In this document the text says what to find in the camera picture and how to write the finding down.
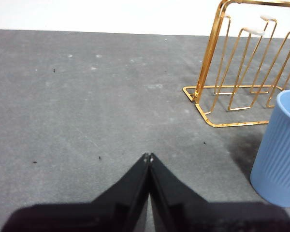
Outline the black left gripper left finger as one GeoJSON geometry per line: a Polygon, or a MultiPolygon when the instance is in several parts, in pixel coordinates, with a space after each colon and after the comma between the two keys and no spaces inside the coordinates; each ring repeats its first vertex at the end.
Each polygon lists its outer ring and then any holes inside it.
{"type": "Polygon", "coordinates": [[[88,203],[36,204],[14,211],[4,232],[131,232],[148,198],[149,154],[88,203]]]}

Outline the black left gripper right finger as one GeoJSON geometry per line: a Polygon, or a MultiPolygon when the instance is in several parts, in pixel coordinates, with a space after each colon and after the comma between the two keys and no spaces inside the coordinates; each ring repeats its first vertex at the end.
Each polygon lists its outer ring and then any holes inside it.
{"type": "Polygon", "coordinates": [[[155,228],[164,232],[290,232],[290,217],[262,202],[208,202],[150,154],[155,228]]]}

